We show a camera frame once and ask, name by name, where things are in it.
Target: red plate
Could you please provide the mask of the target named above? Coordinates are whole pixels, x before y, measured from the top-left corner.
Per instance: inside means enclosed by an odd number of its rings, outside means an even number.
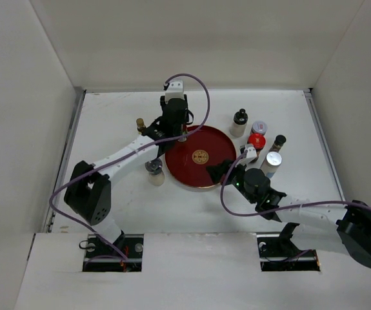
[[[191,187],[214,186],[205,167],[235,159],[236,149],[230,138],[210,126],[203,126],[185,142],[177,141],[165,154],[166,166],[174,178]]]

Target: small brown bottle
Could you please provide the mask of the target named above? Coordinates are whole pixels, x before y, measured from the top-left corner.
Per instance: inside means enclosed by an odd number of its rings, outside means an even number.
[[[138,118],[136,120],[136,129],[138,130],[139,134],[142,134],[142,132],[146,129],[144,120],[142,118]]]
[[[274,140],[273,145],[271,146],[269,152],[279,152],[281,150],[281,147],[286,143],[287,139],[282,134],[279,134],[276,136],[276,139]]]

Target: white wall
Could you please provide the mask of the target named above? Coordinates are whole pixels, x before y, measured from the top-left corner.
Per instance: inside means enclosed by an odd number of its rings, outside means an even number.
[[[363,0],[31,0],[72,83],[313,87]]]
[[[371,0],[366,0],[313,91],[347,198],[371,205]]]
[[[0,309],[13,309],[75,92],[28,0],[0,0]]]

